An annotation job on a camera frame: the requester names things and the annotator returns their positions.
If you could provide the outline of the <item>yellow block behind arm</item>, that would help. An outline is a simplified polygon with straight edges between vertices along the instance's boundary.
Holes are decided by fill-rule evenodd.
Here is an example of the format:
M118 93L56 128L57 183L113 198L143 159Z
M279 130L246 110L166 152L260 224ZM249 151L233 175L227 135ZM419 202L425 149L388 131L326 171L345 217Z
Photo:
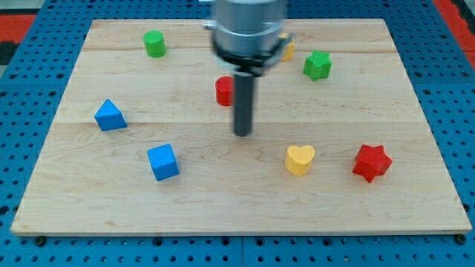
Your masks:
M280 39L288 39L290 37L289 43L285 46L284 52L281 57L281 61L289 61L293 57L294 48L295 48L295 37L291 36L289 33L282 33L279 35Z

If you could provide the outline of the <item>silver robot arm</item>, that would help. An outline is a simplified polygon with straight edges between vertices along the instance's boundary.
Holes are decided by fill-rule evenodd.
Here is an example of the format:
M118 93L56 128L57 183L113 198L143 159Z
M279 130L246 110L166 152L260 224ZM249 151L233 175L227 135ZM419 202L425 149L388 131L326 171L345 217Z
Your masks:
M252 132L257 78L281 60L293 35L282 37L286 1L215 0L204 27L217 61L234 77L232 130Z

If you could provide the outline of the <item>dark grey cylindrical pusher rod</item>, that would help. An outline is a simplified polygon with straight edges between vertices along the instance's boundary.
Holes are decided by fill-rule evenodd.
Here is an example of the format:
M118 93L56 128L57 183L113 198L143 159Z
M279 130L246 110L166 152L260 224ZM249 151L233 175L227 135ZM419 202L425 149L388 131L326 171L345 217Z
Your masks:
M255 77L248 73L234 75L233 132L248 136L252 131Z

